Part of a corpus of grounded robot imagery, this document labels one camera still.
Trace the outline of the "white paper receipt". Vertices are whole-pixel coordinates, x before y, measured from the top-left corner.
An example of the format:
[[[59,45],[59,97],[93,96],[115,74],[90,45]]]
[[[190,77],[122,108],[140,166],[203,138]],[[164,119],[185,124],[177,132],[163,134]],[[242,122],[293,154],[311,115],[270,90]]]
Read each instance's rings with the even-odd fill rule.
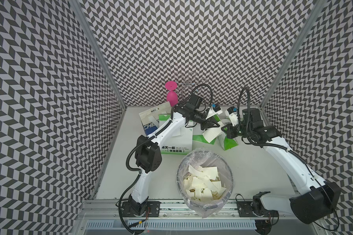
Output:
[[[222,134],[222,128],[209,128],[203,133],[203,137],[208,143],[211,143]]]

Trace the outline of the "green white bag with handles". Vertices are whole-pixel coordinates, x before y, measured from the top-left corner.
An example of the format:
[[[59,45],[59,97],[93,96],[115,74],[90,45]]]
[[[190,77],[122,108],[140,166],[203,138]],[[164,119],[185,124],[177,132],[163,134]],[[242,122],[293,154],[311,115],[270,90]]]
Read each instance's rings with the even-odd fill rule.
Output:
[[[227,135],[222,131],[222,133],[217,137],[221,148],[226,151],[238,146],[236,139],[228,139]]]

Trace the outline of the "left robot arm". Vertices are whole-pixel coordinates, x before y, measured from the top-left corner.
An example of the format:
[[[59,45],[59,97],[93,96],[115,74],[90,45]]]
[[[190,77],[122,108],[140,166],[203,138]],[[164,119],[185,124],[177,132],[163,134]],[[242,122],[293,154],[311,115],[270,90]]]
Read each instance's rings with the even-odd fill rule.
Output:
[[[206,87],[209,91],[209,103],[204,111],[198,108],[202,98],[196,95],[196,91],[201,87]],[[137,172],[134,182],[124,190],[118,200],[119,218],[124,228],[132,235],[140,235],[141,231],[132,230],[124,221],[122,202],[127,201],[129,210],[136,216],[141,216],[148,212],[147,202],[149,199],[149,185],[151,174],[160,166],[162,162],[161,149],[164,143],[170,139],[174,132],[182,127],[187,127],[189,121],[193,121],[201,126],[202,130],[219,128],[219,123],[213,117],[208,117],[210,108],[213,105],[213,90],[208,84],[196,86],[191,94],[183,101],[171,107],[170,118],[161,125],[155,132],[148,136],[139,136],[134,149],[126,158],[126,168],[129,171]]]

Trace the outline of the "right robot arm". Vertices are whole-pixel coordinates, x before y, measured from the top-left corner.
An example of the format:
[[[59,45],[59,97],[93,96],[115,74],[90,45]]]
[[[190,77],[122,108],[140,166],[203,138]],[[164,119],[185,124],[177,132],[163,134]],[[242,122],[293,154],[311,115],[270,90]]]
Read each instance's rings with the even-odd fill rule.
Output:
[[[241,137],[244,144],[257,146],[268,152],[286,172],[298,192],[297,195],[259,192],[249,204],[252,214],[268,217],[269,227],[275,225],[272,221],[274,215],[281,212],[295,215],[304,224],[316,223],[330,214],[338,217],[337,204],[341,188],[313,171],[274,126],[264,125],[260,111],[251,108],[249,87],[241,90],[238,101],[243,96],[247,98],[247,107],[242,113],[238,108],[235,110],[238,123],[227,124],[222,127],[222,131],[229,139]]]

